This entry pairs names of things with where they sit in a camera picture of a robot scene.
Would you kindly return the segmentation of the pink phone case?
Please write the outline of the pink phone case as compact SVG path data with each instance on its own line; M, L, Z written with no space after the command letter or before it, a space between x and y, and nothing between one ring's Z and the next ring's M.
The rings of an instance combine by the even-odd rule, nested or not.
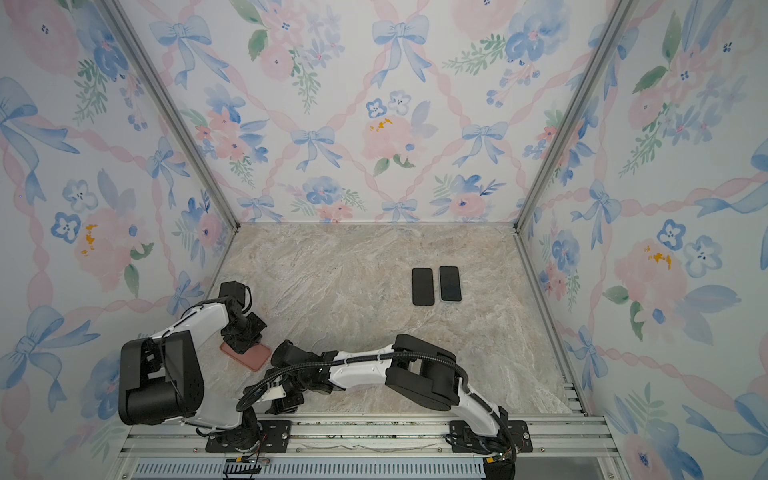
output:
M262 344L252 346L243 354L235 352L227 343L222 343L220 350L232 360L253 372L259 371L272 355L271 349Z

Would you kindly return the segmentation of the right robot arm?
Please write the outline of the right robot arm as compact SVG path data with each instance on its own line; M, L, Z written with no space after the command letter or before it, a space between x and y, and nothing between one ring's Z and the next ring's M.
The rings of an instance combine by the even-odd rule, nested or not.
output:
M508 413L470 386L456 356L409 334L399 334L392 344L368 352L316 354L286 340L273 352L271 366L270 374L281 375L270 386L284 396L271 401L269 414L295 412L307 391L328 395L385 386L423 408L456 415L489 451L512 443Z

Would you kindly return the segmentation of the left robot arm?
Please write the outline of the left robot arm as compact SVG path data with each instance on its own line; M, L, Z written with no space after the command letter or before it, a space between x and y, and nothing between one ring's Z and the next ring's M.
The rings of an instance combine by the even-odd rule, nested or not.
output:
M198 350L214 337L241 355L258 345L266 323L232 297L203 301L165 330L131 340L120 352L118 414L126 425L180 420L213 431L243 425L234 400L208 391Z

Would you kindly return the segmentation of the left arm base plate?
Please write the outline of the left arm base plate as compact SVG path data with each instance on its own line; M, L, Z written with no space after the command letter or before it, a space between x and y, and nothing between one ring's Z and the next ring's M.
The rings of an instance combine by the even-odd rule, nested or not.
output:
M238 427L208 436L206 453L286 453L293 423L290 420L260 420L250 428Z

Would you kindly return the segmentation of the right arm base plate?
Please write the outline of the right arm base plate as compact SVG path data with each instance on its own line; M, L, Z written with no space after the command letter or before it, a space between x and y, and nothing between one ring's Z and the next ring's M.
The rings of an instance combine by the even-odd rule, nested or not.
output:
M507 425L517 452L531 453L533 443L528 424L522 420L508 420ZM464 421L451 421L445 440L451 446L453 453L491 454L491 451L486 447L487 443L477 436Z

